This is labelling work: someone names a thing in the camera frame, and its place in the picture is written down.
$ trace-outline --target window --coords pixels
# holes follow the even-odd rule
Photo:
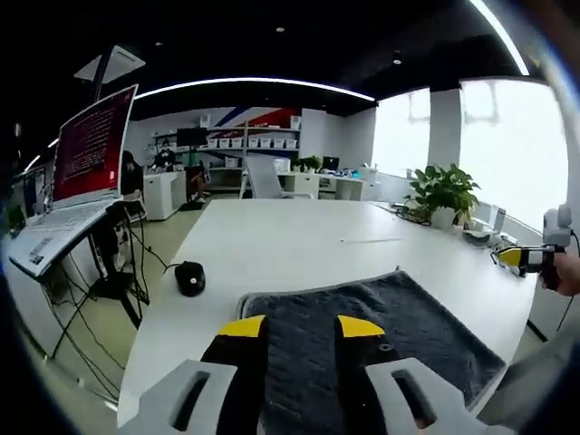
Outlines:
[[[481,186],[482,201],[541,230],[544,213],[566,202],[564,125],[552,90],[539,83],[462,83],[459,165]]]
[[[429,131],[429,89],[380,101],[374,126],[372,164],[377,164],[381,172],[403,177],[407,169],[425,168]]]

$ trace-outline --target computer monitor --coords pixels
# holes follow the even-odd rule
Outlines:
[[[323,158],[323,169],[328,170],[338,170],[338,163],[340,159],[338,157],[328,157]]]
[[[178,147],[198,147],[208,143],[208,129],[178,129]]]
[[[121,148],[137,86],[97,101],[62,127],[54,159],[53,201],[84,202],[87,193],[119,189]]]

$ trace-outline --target gray towel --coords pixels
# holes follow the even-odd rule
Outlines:
[[[504,362],[402,271],[292,294],[251,294],[238,315],[269,319],[268,435],[343,434],[334,365],[334,318],[378,324],[401,358],[415,357],[463,392],[471,407]]]

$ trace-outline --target black computer mouse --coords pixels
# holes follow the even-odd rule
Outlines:
[[[175,268],[175,279],[179,291],[187,297],[199,295],[206,286],[206,274],[200,263],[184,261]]]

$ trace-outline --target red screen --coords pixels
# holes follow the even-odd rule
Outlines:
[[[61,127],[53,200],[116,189],[125,125],[137,87],[99,101]]]

